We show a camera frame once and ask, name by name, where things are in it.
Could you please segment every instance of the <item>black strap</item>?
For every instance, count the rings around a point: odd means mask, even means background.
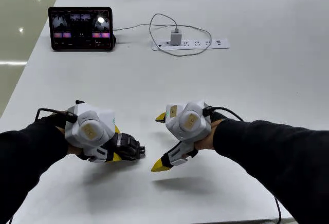
[[[194,148],[194,150],[186,153],[188,156],[191,156],[192,158],[196,156],[196,154],[198,153],[198,150],[196,148]]]

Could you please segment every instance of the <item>charging cable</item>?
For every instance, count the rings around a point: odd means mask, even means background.
[[[156,17],[158,15],[169,18],[170,20],[172,20],[174,22],[174,24],[171,24],[171,25],[170,24],[164,24],[164,25],[152,24],[152,21],[153,21],[154,17]],[[158,48],[159,51],[161,51],[163,53],[166,53],[166,54],[169,54],[169,55],[172,55],[172,56],[176,56],[176,57],[192,56],[192,55],[201,54],[201,53],[205,52],[211,46],[211,43],[212,43],[212,36],[211,36],[211,34],[210,34],[209,31],[204,30],[204,29],[201,29],[201,28],[197,28],[197,27],[194,27],[194,26],[191,26],[191,25],[179,25],[179,24],[176,23],[176,21],[173,18],[171,18],[171,17],[169,17],[169,16],[167,16],[165,14],[162,14],[162,13],[156,13],[156,14],[154,14],[152,16],[149,24],[138,24],[138,25],[130,26],[130,27],[126,27],[126,28],[114,29],[114,31],[128,30],[128,29],[133,29],[133,28],[139,27],[139,26],[148,26],[149,27],[149,33],[150,33],[150,36],[152,38],[152,41],[154,42],[154,44],[156,45],[156,47]],[[167,51],[161,49],[158,46],[158,44],[156,43],[156,41],[155,41],[155,39],[154,39],[154,37],[152,35],[151,26],[162,26],[162,27],[175,26],[175,29],[171,32],[171,36],[170,36],[170,44],[172,44],[173,46],[178,46],[178,45],[181,44],[182,32],[178,29],[178,27],[188,27],[188,28],[196,29],[198,31],[201,31],[203,33],[206,33],[209,36],[210,44],[205,49],[203,49],[203,50],[201,50],[200,52],[197,52],[197,53],[188,53],[188,54],[174,54],[174,53],[170,53],[170,52],[167,52]]]

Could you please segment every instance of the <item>power strip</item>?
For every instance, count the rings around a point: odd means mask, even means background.
[[[158,46],[162,50],[184,50],[184,49],[205,49],[210,41],[207,39],[186,39],[181,41],[181,45],[172,46],[170,45],[170,41],[157,41]],[[231,45],[226,38],[224,39],[213,39],[210,47],[211,48],[230,48]],[[152,42],[152,50],[159,50],[157,46]]]

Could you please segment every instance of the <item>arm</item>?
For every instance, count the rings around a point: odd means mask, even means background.
[[[52,164],[67,153],[78,153],[50,120],[43,118],[23,130],[0,134],[0,223],[13,216]]]
[[[240,164],[303,223],[327,220],[329,132],[267,121],[222,121],[213,148]]]

